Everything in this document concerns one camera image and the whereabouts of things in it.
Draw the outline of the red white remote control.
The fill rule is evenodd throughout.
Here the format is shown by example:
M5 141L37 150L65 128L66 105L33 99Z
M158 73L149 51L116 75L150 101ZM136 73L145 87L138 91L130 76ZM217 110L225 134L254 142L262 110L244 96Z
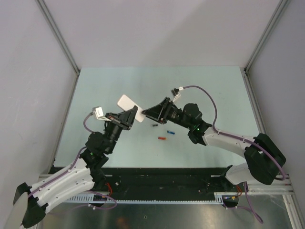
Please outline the red white remote control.
M123 94L118 100L117 105L124 111L128 111L134 108L134 106L136 106L138 110L135 115L135 120L141 123L145 119L145 115L142 114L143 109L138 104L136 104L132 99L130 99L127 95Z

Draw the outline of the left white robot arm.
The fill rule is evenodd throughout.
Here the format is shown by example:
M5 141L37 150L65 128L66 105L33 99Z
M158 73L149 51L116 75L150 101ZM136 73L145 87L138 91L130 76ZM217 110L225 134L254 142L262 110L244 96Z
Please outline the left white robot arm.
M90 135L75 160L52 176L33 185L20 184L15 193L12 213L5 224L7 229L28 229L38 224L53 208L84 192L104 188L106 177L102 166L108 161L123 130L130 130L138 107L120 113L103 113L93 108L88 116L104 121L104 132L89 130Z

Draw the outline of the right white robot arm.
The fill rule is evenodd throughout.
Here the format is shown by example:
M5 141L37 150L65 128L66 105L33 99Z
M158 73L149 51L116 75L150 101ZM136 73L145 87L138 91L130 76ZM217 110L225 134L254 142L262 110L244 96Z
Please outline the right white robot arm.
M270 185L286 163L286 158L269 136L235 136L216 131L202 119L198 105L188 103L178 108L170 98L143 110L142 114L160 124L168 121L189 130L188 137L194 144L215 146L243 157L246 162L229 166L222 174L220 187L232 191L237 184L258 181Z

